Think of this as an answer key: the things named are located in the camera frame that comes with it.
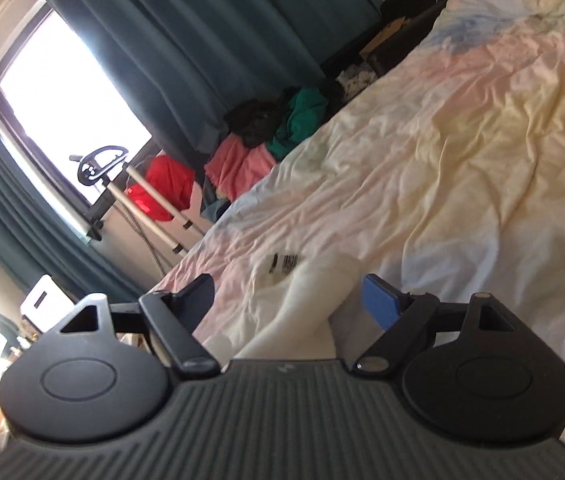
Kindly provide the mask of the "black clothing pile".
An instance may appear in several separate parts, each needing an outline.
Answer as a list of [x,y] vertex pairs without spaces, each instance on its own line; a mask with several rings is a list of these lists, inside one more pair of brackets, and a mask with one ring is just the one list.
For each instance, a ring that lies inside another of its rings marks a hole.
[[243,102],[229,110],[224,122],[230,133],[238,136],[246,148],[257,148],[273,140],[282,118],[287,113],[288,104],[299,92],[299,87],[285,88],[276,101]]

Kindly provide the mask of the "pastel tie-dye bed sheet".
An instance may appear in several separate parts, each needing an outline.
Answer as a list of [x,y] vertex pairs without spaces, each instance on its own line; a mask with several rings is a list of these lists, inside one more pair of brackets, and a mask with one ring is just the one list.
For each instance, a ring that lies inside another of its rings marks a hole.
[[212,275],[209,339],[265,258],[330,250],[401,289],[490,292],[565,359],[565,0],[449,0],[161,285]]

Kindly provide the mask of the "teal curtain left of window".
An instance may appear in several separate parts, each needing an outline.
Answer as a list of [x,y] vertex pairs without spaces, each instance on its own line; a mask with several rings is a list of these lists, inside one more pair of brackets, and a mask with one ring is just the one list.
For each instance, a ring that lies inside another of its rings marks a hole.
[[144,293],[60,218],[1,138],[0,265],[25,292],[48,274],[77,299],[103,292],[112,302],[130,302]]

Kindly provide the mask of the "teal curtain right of window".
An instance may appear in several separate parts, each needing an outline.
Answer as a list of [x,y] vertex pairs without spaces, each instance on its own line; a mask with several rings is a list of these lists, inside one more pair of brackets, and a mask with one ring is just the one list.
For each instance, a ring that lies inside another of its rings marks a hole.
[[46,0],[160,148],[201,171],[250,99],[322,81],[381,0]]

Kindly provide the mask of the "white zip-up jacket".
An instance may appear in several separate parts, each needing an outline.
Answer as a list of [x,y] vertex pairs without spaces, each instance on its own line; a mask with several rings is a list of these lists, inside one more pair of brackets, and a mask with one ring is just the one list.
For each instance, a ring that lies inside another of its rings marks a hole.
[[238,312],[203,346],[220,365],[232,360],[333,360],[329,318],[361,281],[361,262],[340,252],[273,255],[250,277]]

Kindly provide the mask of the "green clothing item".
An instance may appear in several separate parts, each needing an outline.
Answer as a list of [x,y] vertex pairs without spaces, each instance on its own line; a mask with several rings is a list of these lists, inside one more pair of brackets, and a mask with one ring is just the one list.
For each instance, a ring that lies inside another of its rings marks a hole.
[[267,151],[276,162],[282,162],[319,129],[328,104],[328,99],[316,87],[299,89],[284,103],[274,136],[266,142]]

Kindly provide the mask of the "red garment on stand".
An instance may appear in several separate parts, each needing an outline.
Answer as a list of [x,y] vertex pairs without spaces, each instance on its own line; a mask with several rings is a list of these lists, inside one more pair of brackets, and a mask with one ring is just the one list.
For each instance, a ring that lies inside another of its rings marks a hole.
[[[153,157],[141,169],[144,170],[145,180],[178,211],[190,208],[194,189],[194,170],[181,162],[176,162],[168,155]],[[133,180],[133,184],[127,184],[125,194],[150,219],[166,222],[174,219],[174,216],[136,180]]]

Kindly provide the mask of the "white air purifier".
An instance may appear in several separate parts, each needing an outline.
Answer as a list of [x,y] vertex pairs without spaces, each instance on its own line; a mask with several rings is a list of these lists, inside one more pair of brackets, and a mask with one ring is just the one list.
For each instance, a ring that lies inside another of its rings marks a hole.
[[48,274],[43,275],[20,305],[22,318],[46,333],[74,309],[74,302]]

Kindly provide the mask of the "teal curtain of window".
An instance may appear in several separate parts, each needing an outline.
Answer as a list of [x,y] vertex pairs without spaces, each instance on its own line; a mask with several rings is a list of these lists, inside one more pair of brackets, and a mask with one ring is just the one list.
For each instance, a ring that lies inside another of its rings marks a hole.
[[201,171],[250,99],[322,81],[381,0],[46,0],[160,148]]
[[130,302],[144,293],[60,218],[1,138],[0,265],[25,292],[48,274],[77,299],[103,292],[112,302]]

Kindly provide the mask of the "pink clothing pile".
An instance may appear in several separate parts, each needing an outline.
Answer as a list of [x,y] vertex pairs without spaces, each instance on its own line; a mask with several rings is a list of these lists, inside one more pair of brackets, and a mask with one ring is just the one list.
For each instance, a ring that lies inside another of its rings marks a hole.
[[234,202],[269,175],[276,166],[265,144],[247,148],[240,136],[230,133],[204,166],[216,194]]

